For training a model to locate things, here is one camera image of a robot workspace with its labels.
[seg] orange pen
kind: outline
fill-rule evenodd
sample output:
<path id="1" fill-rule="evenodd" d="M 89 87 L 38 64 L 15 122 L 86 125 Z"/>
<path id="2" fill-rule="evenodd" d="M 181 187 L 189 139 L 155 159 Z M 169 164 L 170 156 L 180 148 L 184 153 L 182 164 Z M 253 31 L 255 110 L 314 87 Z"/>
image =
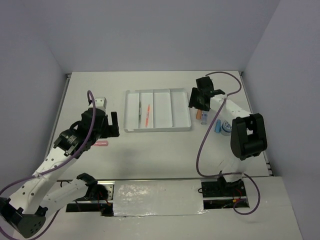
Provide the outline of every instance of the orange pen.
<path id="1" fill-rule="evenodd" d="M 145 119 L 145 127 L 148 127 L 148 123 L 149 123 L 149 114 L 150 114 L 150 104 L 148 105 L 148 109 L 146 111 L 146 119 Z"/>

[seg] gray wall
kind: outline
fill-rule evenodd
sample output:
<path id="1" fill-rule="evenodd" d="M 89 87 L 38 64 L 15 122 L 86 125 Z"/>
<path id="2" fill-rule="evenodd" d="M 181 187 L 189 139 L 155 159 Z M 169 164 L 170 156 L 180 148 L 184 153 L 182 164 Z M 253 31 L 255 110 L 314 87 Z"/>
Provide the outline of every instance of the gray wall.
<path id="1" fill-rule="evenodd" d="M 244 71 L 305 240 L 320 236 L 320 1 L 281 0 Z"/>
<path id="2" fill-rule="evenodd" d="M 43 161 L 65 84 L 34 26 L 20 0 L 0 1 L 1 189 Z"/>
<path id="3" fill-rule="evenodd" d="M 65 72 L 244 70 L 279 0 L 23 0 Z"/>

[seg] purple cable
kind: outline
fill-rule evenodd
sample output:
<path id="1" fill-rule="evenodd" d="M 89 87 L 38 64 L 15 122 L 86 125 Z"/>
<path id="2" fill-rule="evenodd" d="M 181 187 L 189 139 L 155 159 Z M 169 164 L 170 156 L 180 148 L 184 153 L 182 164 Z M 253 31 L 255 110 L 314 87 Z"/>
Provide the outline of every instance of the purple cable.
<path id="1" fill-rule="evenodd" d="M 227 94 L 227 97 L 233 95 L 233 94 L 237 94 L 241 91 L 242 89 L 242 85 L 241 85 L 241 82 L 240 80 L 234 76 L 233 74 L 229 73 L 229 72 L 226 72 L 226 71 L 213 71 L 213 72 L 210 72 L 208 74 L 206 74 L 205 76 L 209 76 L 211 74 L 227 74 L 231 77 L 233 77 L 238 83 L 239 83 L 239 89 L 237 91 L 233 91 L 233 92 L 230 92 Z M 217 117 L 219 116 L 222 108 L 224 107 L 224 105 L 226 104 L 226 101 L 227 101 L 227 98 L 225 98 L 223 100 L 223 103 L 221 104 L 220 108 L 218 109 L 218 111 L 216 112 L 212 122 L 210 123 L 209 127 L 208 127 L 208 130 L 206 131 L 204 137 L 203 137 L 203 140 L 200 144 L 200 147 L 199 147 L 199 150 L 198 150 L 198 154 L 196 156 L 196 163 L 195 163 L 195 168 L 196 168 L 196 172 L 201 176 L 201 177 L 204 177 L 204 178 L 218 178 L 218 177 L 221 177 L 221 176 L 227 176 L 227 175 L 241 175 L 242 172 L 227 172 L 227 173 L 219 173 L 219 174 L 215 174 L 215 175 L 204 175 L 200 172 L 200 169 L 199 169 L 199 161 L 200 161 L 200 154 L 201 154 L 201 151 L 202 151 L 202 148 L 204 147 L 205 145 L 205 142 L 207 140 L 207 137 L 211 131 L 211 128 L 213 127 L 215 121 L 217 120 Z M 254 213 L 258 207 L 259 207 L 259 204 L 260 204 L 260 200 L 261 200 L 261 194 L 260 194 L 260 190 L 258 188 L 258 185 L 255 183 L 255 181 L 252 179 L 252 177 L 250 177 L 249 175 L 247 175 L 246 173 L 243 173 L 243 175 L 245 175 L 252 183 L 253 185 L 255 186 L 256 188 L 256 191 L 258 193 L 258 201 L 255 205 L 255 207 L 253 208 L 253 210 L 249 211 L 249 212 L 239 212 L 238 210 L 236 210 L 236 205 L 240 202 L 244 202 L 246 201 L 246 199 L 241 199 L 239 201 L 237 201 L 234 205 L 233 205 L 233 210 L 237 213 L 237 214 L 240 214 L 240 215 L 249 215 L 249 214 L 252 214 Z"/>
<path id="2" fill-rule="evenodd" d="M 66 164 L 68 164 L 74 157 L 76 157 L 79 153 L 81 153 L 81 151 L 84 149 L 84 147 L 86 146 L 90 136 L 91 136 L 91 133 L 92 133 L 92 130 L 94 129 L 94 125 L 95 125 L 95 119 L 96 119 L 96 103 L 95 103 L 95 98 L 94 98 L 94 95 L 92 94 L 92 92 L 90 90 L 88 90 L 87 92 L 87 98 L 88 98 L 88 101 L 89 103 L 92 103 L 92 106 L 93 106 L 93 113 L 92 113 L 92 120 L 91 120 L 91 125 L 90 125 L 90 128 L 89 128 L 89 131 L 88 131 L 88 134 L 86 136 L 86 138 L 84 139 L 84 142 L 82 143 L 82 145 L 79 147 L 79 149 L 71 156 L 69 156 L 67 158 L 67 160 L 65 160 L 62 164 L 60 164 L 59 166 L 57 166 L 56 168 L 52 168 L 52 169 L 49 169 L 47 171 L 43 171 L 41 173 L 39 173 L 40 175 L 46 175 L 46 174 L 49 174 L 53 171 L 56 171 L 60 168 L 62 168 L 63 166 L 65 166 Z M 16 184 L 19 184 L 19 183 L 22 183 L 22 182 L 26 182 L 26 181 L 29 181 L 29 180 L 32 180 L 32 179 L 36 179 L 37 177 L 32 175 L 32 176 L 27 176 L 27 177 L 24 177 L 20 180 L 17 180 L 17 181 L 14 181 L 12 183 L 10 183 L 9 185 L 5 186 L 1 191 L 0 191 L 0 196 L 4 193 L 4 191 L 6 191 L 8 188 L 16 185 Z M 42 233 L 40 233 L 38 236 L 34 237 L 34 238 L 31 238 L 30 240 L 36 240 L 38 238 L 40 238 L 48 229 L 49 227 L 51 226 L 51 224 L 54 222 L 56 216 L 58 215 L 58 212 L 59 210 L 54 214 L 51 222 L 49 223 L 49 225 L 44 229 L 44 231 Z M 16 239 L 14 237 L 11 237 L 9 236 L 3 229 L 2 227 L 0 226 L 0 233 L 2 235 L 4 235 L 7 239 L 9 240 L 19 240 L 19 239 Z"/>

